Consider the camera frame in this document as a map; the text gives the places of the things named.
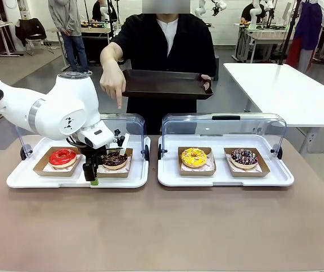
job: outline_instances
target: gray hoodie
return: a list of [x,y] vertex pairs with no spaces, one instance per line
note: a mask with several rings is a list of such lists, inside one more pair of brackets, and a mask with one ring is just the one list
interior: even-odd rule
[[49,0],[49,11],[59,31],[66,30],[72,36],[82,35],[77,0]]

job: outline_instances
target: person in gray hoodie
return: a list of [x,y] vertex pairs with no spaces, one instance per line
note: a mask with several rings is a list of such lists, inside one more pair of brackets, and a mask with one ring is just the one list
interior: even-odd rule
[[88,68],[87,55],[80,30],[80,15],[77,0],[49,0],[49,11],[55,26],[61,32],[67,59],[72,70],[74,72],[78,71],[74,58],[74,43],[78,51],[80,64],[82,65],[82,72],[89,75],[92,74]]

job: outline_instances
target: cardboard box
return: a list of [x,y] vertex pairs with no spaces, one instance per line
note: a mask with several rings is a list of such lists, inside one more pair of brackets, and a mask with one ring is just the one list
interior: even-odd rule
[[96,176],[99,177],[120,177],[120,178],[127,178],[130,172],[130,167],[132,166],[132,157],[133,157],[133,149],[132,148],[127,148],[126,149],[126,153],[128,157],[130,157],[130,166],[129,169],[127,169],[126,173],[118,173],[118,170],[110,170],[110,173],[100,173],[99,171],[97,171]]
[[76,162],[74,163],[73,168],[68,172],[46,172],[46,171],[43,171],[45,166],[49,163],[49,158],[52,155],[52,153],[59,149],[65,149],[65,148],[74,150],[77,155],[80,154],[79,150],[76,147],[65,147],[65,146],[51,147],[48,150],[48,152],[46,152],[45,155],[42,156],[40,161],[35,165],[35,167],[33,168],[34,172],[36,172],[39,176],[42,176],[42,177],[71,177],[73,175],[76,167],[78,166],[79,162],[81,161],[82,155],[76,159]]
[[181,170],[181,165],[182,165],[182,159],[181,159],[181,154],[184,152],[186,149],[189,148],[198,148],[201,149],[203,152],[205,152],[206,155],[212,153],[212,149],[209,147],[179,147],[177,156],[178,156],[178,170],[180,172],[181,176],[212,176],[216,172],[216,163],[215,163],[215,157],[214,157],[214,170],[211,171],[184,171]]
[[230,165],[230,163],[228,161],[227,155],[230,155],[232,153],[232,151],[234,151],[235,149],[240,149],[240,148],[241,147],[224,148],[226,163],[229,165],[231,175],[233,177],[265,177],[267,174],[270,173],[270,169],[269,169],[268,165],[266,164],[262,155],[259,153],[259,151],[256,148],[244,148],[244,149],[250,150],[251,152],[256,154],[256,156],[258,157],[258,164],[262,171],[254,172],[254,168],[252,168],[251,170],[246,170],[245,172],[234,171],[234,169],[232,168],[232,166]]

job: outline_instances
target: yellow frosted donut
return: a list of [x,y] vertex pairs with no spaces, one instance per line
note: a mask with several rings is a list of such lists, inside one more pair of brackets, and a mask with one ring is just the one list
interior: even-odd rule
[[207,156],[201,149],[189,148],[182,152],[181,159],[187,167],[198,168],[205,165]]

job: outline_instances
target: blue jeans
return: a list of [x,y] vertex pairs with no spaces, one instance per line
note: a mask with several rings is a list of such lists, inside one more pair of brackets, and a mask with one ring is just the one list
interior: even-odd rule
[[63,32],[61,32],[62,39],[64,40],[65,51],[67,55],[67,60],[70,63],[70,66],[74,72],[78,71],[76,66],[74,51],[73,51],[73,43],[78,51],[80,64],[82,65],[82,72],[89,71],[87,55],[85,54],[85,48],[83,43],[83,38],[81,36],[66,36]]

